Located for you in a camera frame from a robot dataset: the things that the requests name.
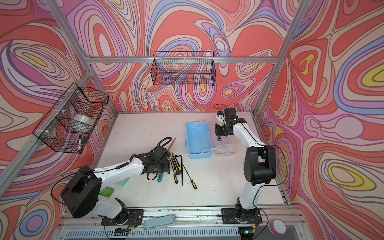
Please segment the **large black hex key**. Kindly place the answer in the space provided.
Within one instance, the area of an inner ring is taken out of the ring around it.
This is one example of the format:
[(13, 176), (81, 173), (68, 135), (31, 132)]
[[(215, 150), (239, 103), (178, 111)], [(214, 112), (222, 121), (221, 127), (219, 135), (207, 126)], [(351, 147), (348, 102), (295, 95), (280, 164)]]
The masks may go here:
[(184, 165), (183, 165), (183, 156), (182, 155), (175, 155), (176, 159), (179, 160), (180, 163), (180, 172), (181, 172), (181, 186), (184, 186)]

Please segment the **yellow black utility knife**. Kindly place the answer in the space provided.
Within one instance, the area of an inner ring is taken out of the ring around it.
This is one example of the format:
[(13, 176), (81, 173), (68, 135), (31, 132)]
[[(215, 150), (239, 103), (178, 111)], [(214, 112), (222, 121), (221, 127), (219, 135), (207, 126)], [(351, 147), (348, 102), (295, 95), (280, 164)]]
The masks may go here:
[(176, 157), (175, 157), (175, 155), (174, 155), (173, 153), (171, 153), (171, 158), (174, 160), (174, 163), (175, 163), (175, 164), (177, 165), (177, 167), (178, 167), (178, 172), (177, 172), (177, 176), (178, 176), (178, 175), (181, 174), (181, 172), (180, 172), (180, 168), (179, 168), (180, 163), (178, 162), (178, 160), (176, 159)]

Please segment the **blue plastic tool box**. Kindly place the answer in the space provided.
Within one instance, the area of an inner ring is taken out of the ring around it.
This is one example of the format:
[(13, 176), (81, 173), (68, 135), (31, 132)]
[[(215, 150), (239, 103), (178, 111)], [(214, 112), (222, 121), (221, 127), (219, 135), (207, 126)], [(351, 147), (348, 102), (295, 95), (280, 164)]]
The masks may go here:
[(212, 155), (232, 156), (237, 153), (237, 145), (227, 137), (218, 140), (215, 134), (216, 123), (217, 121), (212, 118), (186, 123), (186, 146), (192, 160), (207, 159)]

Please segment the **teal utility knife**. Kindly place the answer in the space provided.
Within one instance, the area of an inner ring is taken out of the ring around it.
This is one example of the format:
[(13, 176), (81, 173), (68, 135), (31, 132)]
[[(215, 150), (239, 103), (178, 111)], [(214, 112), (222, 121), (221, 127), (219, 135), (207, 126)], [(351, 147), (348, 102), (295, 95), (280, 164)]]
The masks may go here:
[(158, 182), (158, 183), (161, 183), (161, 182), (162, 182), (163, 176), (164, 176), (163, 173), (160, 173), (160, 174), (158, 175), (158, 178), (157, 178), (157, 182)]

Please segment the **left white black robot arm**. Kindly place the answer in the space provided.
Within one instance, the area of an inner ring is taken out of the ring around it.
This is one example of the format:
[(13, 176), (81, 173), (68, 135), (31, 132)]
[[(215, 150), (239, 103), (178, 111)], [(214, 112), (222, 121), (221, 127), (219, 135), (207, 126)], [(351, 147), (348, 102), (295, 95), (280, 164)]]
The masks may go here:
[(132, 154), (128, 161), (104, 168), (80, 168), (62, 190), (60, 196), (74, 219), (97, 215), (121, 225), (130, 212), (119, 198), (102, 196), (105, 188), (136, 176), (166, 173), (170, 170), (170, 151), (157, 145), (148, 153)]

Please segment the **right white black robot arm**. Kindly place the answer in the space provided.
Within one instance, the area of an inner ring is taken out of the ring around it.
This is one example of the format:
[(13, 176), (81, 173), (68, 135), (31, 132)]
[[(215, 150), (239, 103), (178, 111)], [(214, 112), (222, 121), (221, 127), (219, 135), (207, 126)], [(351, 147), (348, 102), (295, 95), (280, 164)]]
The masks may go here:
[(237, 208), (250, 211), (257, 207), (257, 201), (266, 187), (277, 175), (276, 149), (263, 143), (250, 129), (245, 119), (238, 117), (234, 108), (217, 112), (215, 134), (220, 141), (223, 137), (234, 136), (244, 146), (244, 176), (246, 185), (238, 198)]

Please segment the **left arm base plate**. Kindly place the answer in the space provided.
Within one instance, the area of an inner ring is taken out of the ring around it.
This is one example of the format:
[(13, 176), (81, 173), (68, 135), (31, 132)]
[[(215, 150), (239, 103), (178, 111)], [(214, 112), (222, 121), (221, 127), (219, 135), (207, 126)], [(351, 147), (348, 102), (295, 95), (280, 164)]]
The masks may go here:
[(142, 224), (144, 209), (122, 210), (114, 219), (103, 218), (102, 226), (131, 226), (137, 227)]

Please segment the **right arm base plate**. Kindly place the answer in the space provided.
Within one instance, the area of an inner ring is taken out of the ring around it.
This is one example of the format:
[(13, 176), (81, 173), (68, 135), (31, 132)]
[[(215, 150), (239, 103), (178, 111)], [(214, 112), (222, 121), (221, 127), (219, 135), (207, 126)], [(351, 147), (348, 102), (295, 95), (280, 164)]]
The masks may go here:
[(258, 208), (251, 210), (243, 210), (237, 208), (222, 208), (221, 214), (218, 217), (222, 218), (223, 224), (253, 224), (258, 226), (263, 222), (262, 215)]

